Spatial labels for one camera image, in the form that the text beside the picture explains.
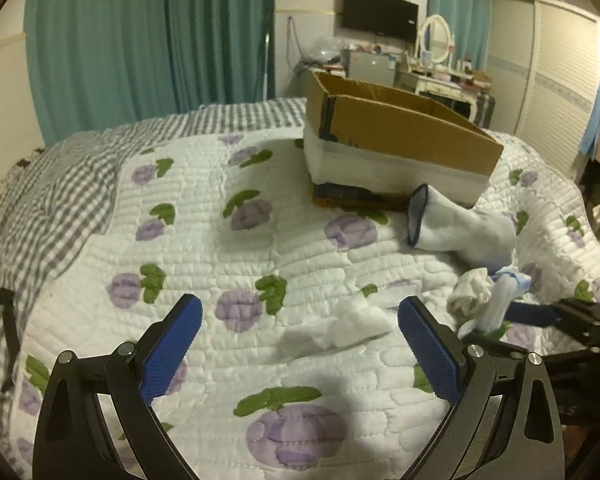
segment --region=wardrobe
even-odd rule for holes
[[[491,0],[488,41],[491,130],[573,179],[600,84],[600,18],[560,0]]]

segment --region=cardboard box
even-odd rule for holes
[[[502,153],[444,105],[395,88],[316,73],[304,154],[320,205],[404,210],[420,184],[471,207]]]

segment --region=television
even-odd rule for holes
[[[418,6],[406,0],[342,0],[340,26],[414,43]]]

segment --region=green curtain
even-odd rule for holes
[[[261,100],[273,5],[27,0],[29,81],[45,143],[211,102]]]
[[[274,95],[274,0],[167,0],[167,6],[179,110]],[[269,95],[263,96],[267,32]]]
[[[468,55],[474,68],[484,68],[491,0],[429,0],[428,15],[440,14],[456,35],[456,60]]]

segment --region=floral quilt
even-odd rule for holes
[[[300,128],[172,140],[121,172],[108,230],[42,291],[22,341],[11,441],[30,475],[32,443],[56,356],[111,352],[137,340],[184,292],[203,325],[154,410],[201,478],[401,478],[448,409],[399,330],[289,361],[288,327],[329,317],[343,298],[417,284],[440,322],[466,268],[410,250],[404,215],[310,203]],[[523,142],[505,149],[476,208],[516,225],[516,264],[531,297],[600,301],[600,245],[572,183]],[[573,342],[506,327],[541,352]],[[107,399],[125,467],[141,474]]]

